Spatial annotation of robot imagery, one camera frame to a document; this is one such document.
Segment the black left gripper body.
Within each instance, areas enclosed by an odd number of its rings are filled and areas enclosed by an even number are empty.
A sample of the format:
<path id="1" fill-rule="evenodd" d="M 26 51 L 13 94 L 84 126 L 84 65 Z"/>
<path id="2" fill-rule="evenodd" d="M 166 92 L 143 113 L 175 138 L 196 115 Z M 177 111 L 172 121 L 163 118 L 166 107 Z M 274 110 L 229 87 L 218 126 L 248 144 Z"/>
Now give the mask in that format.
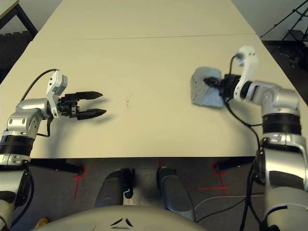
<path id="1" fill-rule="evenodd" d="M 57 109 L 60 111 L 60 115 L 80 119 L 79 107 L 77 105 L 77 102 L 80 100 L 80 94 L 80 92 L 66 94 L 58 99 Z"/>

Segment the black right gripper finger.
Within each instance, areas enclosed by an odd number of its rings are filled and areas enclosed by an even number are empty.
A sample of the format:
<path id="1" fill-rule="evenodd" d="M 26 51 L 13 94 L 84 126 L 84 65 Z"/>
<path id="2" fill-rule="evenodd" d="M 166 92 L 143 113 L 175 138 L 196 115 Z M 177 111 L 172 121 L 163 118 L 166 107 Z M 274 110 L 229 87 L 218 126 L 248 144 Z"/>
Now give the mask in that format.
<path id="1" fill-rule="evenodd" d="M 204 83 L 211 88 L 220 88 L 220 79 L 216 77 L 207 77 L 203 79 Z"/>

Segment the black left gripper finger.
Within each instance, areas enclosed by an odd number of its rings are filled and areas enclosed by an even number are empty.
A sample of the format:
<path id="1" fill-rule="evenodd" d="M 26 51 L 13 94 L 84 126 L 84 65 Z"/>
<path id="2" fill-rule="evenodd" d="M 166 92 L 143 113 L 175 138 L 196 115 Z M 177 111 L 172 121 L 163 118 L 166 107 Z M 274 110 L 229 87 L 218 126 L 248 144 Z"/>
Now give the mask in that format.
<path id="1" fill-rule="evenodd" d="M 93 100 L 102 97 L 102 94 L 96 91 L 76 92 L 77 100 Z"/>
<path id="2" fill-rule="evenodd" d="M 104 109 L 88 109 L 86 111 L 78 112 L 77 120 L 85 120 L 85 119 L 92 119 L 95 117 L 102 116 L 106 113 Z"/>

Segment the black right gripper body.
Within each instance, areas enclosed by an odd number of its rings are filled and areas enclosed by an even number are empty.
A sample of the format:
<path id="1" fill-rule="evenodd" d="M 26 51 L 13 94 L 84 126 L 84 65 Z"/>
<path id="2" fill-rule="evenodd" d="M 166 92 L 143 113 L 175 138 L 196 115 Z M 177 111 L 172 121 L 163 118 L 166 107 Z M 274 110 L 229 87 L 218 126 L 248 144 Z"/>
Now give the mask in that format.
<path id="1" fill-rule="evenodd" d="M 219 83 L 219 95 L 223 99 L 232 99 L 240 78 L 240 75 L 225 74 L 224 78 Z"/>

